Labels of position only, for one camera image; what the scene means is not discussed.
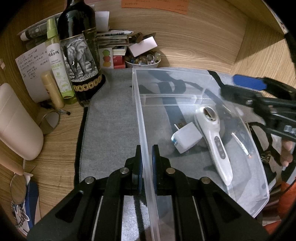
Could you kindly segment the person's right hand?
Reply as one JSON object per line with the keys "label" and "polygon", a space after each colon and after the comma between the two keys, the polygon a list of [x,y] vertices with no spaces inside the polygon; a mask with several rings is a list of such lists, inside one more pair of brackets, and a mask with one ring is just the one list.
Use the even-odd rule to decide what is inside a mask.
{"label": "person's right hand", "polygon": [[292,161],[292,151],[293,142],[282,140],[281,142],[281,154],[280,154],[280,162],[283,167],[287,167]]}

